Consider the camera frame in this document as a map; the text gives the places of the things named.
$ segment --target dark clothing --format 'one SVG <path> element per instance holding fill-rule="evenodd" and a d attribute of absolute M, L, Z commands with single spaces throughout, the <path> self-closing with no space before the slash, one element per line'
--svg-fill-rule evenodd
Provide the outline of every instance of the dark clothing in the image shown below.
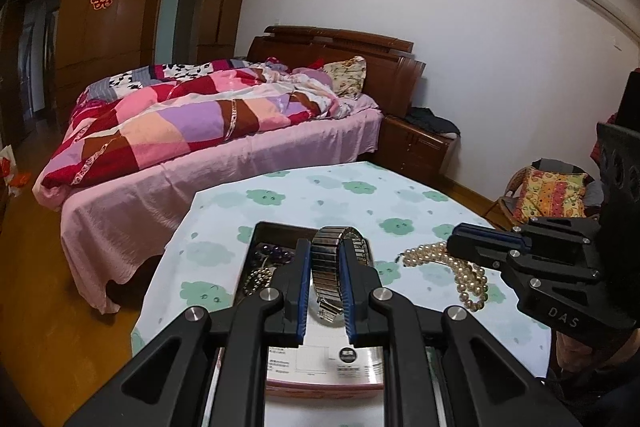
<path fill-rule="evenodd" d="M 460 136 L 460 129 L 453 122 L 435 116 L 431 109 L 425 107 L 412 107 L 404 119 L 416 127 L 433 134 L 455 133 Z"/>
<path fill-rule="evenodd" d="M 640 351 L 613 369 L 594 371 L 584 385 L 563 378 L 560 387 L 559 397 L 584 427 L 640 426 Z"/>

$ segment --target metal screw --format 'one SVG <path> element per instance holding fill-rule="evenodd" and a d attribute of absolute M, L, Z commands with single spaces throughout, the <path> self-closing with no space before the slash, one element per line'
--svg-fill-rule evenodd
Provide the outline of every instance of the metal screw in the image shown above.
<path fill-rule="evenodd" d="M 204 317 L 204 308 L 201 308 L 200 306 L 192 306 L 191 308 L 187 308 L 184 311 L 184 317 L 189 322 L 197 322 Z"/>
<path fill-rule="evenodd" d="M 260 291 L 260 299 L 263 301 L 274 301 L 279 295 L 280 292 L 276 288 L 267 287 Z"/>
<path fill-rule="evenodd" d="M 460 306 L 452 306 L 447 310 L 447 315 L 454 321 L 463 321 L 466 319 L 466 310 Z"/>
<path fill-rule="evenodd" d="M 388 301 L 394 293 L 389 288 L 376 288 L 373 290 L 373 296 L 379 301 Z"/>

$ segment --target floral pillow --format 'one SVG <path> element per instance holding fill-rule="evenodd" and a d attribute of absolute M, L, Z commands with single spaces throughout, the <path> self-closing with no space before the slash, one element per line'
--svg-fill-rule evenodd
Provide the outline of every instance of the floral pillow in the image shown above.
<path fill-rule="evenodd" d="M 587 174 L 557 174 L 530 167 L 513 216 L 521 222 L 531 217 L 585 217 L 582 197 Z"/>
<path fill-rule="evenodd" d="M 356 99 L 362 92 L 367 76 L 367 61 L 358 56 L 325 64 L 322 70 L 331 77 L 336 95 Z"/>

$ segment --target pink bed sheet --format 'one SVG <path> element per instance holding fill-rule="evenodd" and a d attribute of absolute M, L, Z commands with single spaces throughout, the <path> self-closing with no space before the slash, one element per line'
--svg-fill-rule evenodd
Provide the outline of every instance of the pink bed sheet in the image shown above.
<path fill-rule="evenodd" d="M 246 136 L 65 194 L 60 234 L 80 295 L 101 313 L 117 312 L 107 282 L 126 283 L 162 254 L 196 192 L 267 172 L 353 162 L 377 148 L 381 121 L 369 107 L 342 120 Z M 55 206 L 38 183 L 34 194 Z"/>

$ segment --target wooden headboard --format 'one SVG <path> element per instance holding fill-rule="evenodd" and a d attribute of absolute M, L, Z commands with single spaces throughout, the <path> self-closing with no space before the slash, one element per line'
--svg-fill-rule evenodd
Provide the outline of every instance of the wooden headboard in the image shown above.
<path fill-rule="evenodd" d="M 373 98 L 385 114 L 403 118 L 411 103 L 415 83 L 424 64 L 410 55 L 414 44 L 392 37 L 313 26 L 268 26 L 269 36 L 256 37 L 247 59 L 263 62 L 277 57 L 289 68 L 305 68 L 324 59 L 346 60 L 361 55 L 367 60 L 363 92 Z"/>

